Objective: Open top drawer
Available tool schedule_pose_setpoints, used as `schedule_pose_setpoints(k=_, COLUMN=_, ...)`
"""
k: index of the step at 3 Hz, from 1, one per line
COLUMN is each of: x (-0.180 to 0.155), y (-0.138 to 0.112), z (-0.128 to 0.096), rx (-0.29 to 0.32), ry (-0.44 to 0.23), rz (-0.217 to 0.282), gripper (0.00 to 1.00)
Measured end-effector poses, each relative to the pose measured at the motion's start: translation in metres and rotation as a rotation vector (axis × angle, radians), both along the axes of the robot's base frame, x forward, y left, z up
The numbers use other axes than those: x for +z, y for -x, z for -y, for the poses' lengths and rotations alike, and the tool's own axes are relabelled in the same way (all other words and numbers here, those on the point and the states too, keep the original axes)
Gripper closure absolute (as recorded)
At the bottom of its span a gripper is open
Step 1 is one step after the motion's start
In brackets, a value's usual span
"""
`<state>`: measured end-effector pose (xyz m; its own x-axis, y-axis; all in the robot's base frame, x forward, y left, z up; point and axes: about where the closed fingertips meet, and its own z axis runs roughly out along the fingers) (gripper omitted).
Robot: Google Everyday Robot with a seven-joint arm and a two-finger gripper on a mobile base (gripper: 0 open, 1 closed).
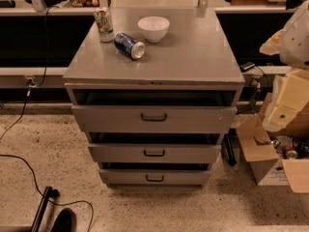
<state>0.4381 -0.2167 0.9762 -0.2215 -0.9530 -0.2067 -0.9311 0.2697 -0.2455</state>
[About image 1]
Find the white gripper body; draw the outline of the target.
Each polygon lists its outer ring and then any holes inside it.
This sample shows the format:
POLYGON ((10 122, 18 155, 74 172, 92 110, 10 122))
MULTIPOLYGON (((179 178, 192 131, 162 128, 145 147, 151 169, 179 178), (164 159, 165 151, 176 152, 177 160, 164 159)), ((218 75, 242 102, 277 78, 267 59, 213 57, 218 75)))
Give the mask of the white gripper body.
POLYGON ((309 72, 292 69, 285 76, 276 76, 263 127, 276 132, 287 127, 309 102, 309 72))

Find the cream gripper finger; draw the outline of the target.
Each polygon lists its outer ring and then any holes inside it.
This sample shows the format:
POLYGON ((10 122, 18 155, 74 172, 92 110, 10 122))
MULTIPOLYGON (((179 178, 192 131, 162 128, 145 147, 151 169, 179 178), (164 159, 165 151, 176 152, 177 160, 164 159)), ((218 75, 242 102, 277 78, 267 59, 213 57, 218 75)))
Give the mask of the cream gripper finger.
POLYGON ((260 52, 265 55, 275 55, 281 54, 283 52, 282 48, 282 37, 284 35, 284 30, 281 29, 274 33, 269 39, 267 39, 260 47, 260 52))

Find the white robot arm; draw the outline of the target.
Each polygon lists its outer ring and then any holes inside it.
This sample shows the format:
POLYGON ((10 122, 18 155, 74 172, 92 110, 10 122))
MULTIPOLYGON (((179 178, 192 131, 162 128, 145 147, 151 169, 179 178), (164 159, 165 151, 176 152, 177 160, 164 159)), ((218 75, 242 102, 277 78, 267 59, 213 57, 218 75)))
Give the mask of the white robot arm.
POLYGON ((260 47, 265 55, 278 54, 291 67, 284 77, 273 83, 271 102, 263 127, 280 131, 287 127, 309 102, 309 1, 303 2, 285 26, 260 47))

